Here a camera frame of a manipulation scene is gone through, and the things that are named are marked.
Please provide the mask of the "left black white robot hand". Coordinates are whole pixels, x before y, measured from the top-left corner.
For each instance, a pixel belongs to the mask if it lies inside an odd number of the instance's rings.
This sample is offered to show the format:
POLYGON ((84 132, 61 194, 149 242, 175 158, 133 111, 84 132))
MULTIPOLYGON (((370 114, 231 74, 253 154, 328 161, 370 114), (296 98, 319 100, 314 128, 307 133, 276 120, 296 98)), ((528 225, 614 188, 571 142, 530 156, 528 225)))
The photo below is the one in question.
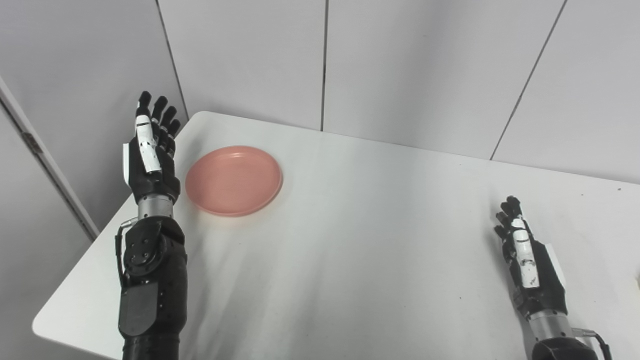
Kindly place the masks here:
POLYGON ((159 195, 174 204, 181 194, 176 176, 176 135, 181 123, 178 110, 166 96, 142 91, 135 110, 133 138, 123 147, 123 176, 135 202, 159 195))

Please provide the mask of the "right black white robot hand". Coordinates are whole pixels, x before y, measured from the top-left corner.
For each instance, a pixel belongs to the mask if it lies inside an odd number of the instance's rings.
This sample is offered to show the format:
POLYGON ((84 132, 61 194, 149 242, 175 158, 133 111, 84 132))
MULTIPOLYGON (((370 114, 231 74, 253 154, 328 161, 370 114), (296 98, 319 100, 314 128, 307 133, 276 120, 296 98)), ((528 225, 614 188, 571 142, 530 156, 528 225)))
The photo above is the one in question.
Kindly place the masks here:
POLYGON ((495 215, 502 257, 514 290, 512 301, 525 319, 535 313, 569 314, 566 291, 546 245, 535 239, 522 211, 521 201, 508 196, 495 215))

